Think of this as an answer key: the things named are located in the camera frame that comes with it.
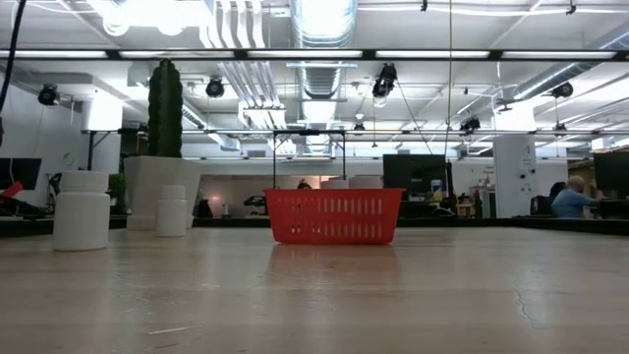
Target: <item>light fixture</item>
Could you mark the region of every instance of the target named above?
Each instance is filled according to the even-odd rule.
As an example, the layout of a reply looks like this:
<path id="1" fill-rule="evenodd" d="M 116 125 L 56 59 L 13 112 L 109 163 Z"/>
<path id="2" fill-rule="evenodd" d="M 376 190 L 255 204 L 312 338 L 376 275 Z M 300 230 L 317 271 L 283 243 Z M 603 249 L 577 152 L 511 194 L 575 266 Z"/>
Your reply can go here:
<path id="1" fill-rule="evenodd" d="M 376 107 L 384 107 L 386 105 L 386 98 L 395 88 L 394 83 L 397 81 L 397 70 L 393 63 L 384 63 L 382 70 L 375 78 L 375 84 L 373 84 L 372 95 L 374 105 Z"/>
<path id="2" fill-rule="evenodd" d="M 0 58 L 9 57 L 8 50 L 0 50 Z M 16 58 L 105 59 L 104 50 L 17 50 Z"/>
<path id="3" fill-rule="evenodd" d="M 572 87 L 572 85 L 570 85 L 570 83 L 564 83 L 554 88 L 550 92 L 550 95 L 555 98 L 559 98 L 559 97 L 567 98 L 567 97 L 570 97 L 572 93 L 574 93 L 574 88 Z"/>
<path id="4" fill-rule="evenodd" d="M 54 84 L 44 85 L 37 96 L 37 101 L 45 106 L 57 105 L 58 99 L 59 92 L 57 91 L 57 86 Z"/>
<path id="5" fill-rule="evenodd" d="M 230 134 L 230 135 L 272 135 L 272 130 L 210 130 L 210 134 L 218 133 L 218 134 Z"/>
<path id="6" fill-rule="evenodd" d="M 218 76 L 213 76 L 209 79 L 209 84 L 205 88 L 205 93 L 210 98 L 219 98 L 222 97 L 225 93 L 225 86 L 222 84 L 222 78 Z"/>
<path id="7" fill-rule="evenodd" d="M 502 53 L 504 59 L 610 59 L 616 52 L 614 51 L 512 51 Z"/>
<path id="8" fill-rule="evenodd" d="M 357 64 L 352 63 L 287 63 L 286 67 L 289 69 L 356 69 Z"/>
<path id="9" fill-rule="evenodd" d="M 123 50 L 119 52 L 120 56 L 125 59 L 151 59 L 151 58 L 169 58 L 169 59 L 230 59 L 234 57 L 231 50 Z"/>
<path id="10" fill-rule="evenodd" d="M 360 58 L 362 50 L 250 50 L 250 58 L 296 58 L 296 59 L 326 59 L 326 58 Z"/>
<path id="11" fill-rule="evenodd" d="M 432 59 L 432 58 L 452 58 L 456 59 L 482 59 L 489 56 L 488 50 L 378 50 L 376 58 L 391 59 Z"/>

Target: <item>wall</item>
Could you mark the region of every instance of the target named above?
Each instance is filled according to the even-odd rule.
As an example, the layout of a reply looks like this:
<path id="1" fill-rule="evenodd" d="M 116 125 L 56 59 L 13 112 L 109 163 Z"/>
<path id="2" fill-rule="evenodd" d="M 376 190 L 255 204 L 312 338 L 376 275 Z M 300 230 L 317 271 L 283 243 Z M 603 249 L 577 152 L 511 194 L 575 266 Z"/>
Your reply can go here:
<path id="1" fill-rule="evenodd" d="M 83 115 L 63 106 L 44 107 L 37 97 L 10 86 L 2 112 L 4 142 L 0 157 L 42 158 L 36 190 L 22 191 L 21 201 L 46 205 L 46 173 L 86 166 L 87 136 L 81 134 Z"/>

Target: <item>black monitor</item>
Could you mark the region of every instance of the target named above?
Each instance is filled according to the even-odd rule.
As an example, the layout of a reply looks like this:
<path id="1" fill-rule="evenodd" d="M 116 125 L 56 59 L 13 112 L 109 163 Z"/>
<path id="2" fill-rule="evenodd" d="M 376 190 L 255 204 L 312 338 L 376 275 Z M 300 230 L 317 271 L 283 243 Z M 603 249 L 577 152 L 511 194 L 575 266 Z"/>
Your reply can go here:
<path id="1" fill-rule="evenodd" d="M 6 190 L 15 181 L 22 183 L 25 190 L 33 191 L 37 186 L 39 167 L 41 158 L 0 158 L 0 190 Z"/>
<path id="2" fill-rule="evenodd" d="M 445 155 L 386 154 L 382 160 L 384 188 L 423 194 L 432 192 L 431 181 L 440 180 L 445 190 Z"/>
<path id="3" fill-rule="evenodd" d="M 629 152 L 595 153 L 594 168 L 598 190 L 629 192 Z"/>

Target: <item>white pillar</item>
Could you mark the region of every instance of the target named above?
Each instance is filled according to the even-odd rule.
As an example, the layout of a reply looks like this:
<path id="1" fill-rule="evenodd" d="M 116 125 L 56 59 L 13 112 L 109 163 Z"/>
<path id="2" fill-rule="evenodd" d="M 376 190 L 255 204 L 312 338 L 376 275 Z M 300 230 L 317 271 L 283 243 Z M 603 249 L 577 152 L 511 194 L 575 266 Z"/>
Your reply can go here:
<path id="1" fill-rule="evenodd" d="M 493 140 L 497 217 L 530 214 L 538 194 L 533 136 L 501 136 Z"/>
<path id="2" fill-rule="evenodd" d="M 83 104 L 85 130 L 118 130 L 122 127 L 122 101 L 100 90 L 94 100 Z M 98 134 L 94 142 L 104 135 Z M 93 150 L 92 171 L 118 173 L 120 161 L 120 135 L 110 134 Z"/>

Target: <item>green plant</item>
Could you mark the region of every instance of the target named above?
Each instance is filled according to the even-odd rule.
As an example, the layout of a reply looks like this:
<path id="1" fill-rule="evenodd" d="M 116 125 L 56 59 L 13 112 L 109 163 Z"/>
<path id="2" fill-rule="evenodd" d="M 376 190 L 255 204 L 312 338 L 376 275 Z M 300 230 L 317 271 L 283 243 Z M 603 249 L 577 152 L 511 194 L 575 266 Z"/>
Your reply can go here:
<path id="1" fill-rule="evenodd" d="M 125 180 L 125 175 L 122 173 L 115 173 L 109 175 L 109 189 L 107 190 L 107 194 L 111 198 L 119 198 L 125 195 L 125 191 L 127 190 L 127 182 Z"/>
<path id="2" fill-rule="evenodd" d="M 183 88 L 179 72 L 169 59 L 163 59 L 149 81 L 149 155 L 181 157 L 183 107 Z"/>

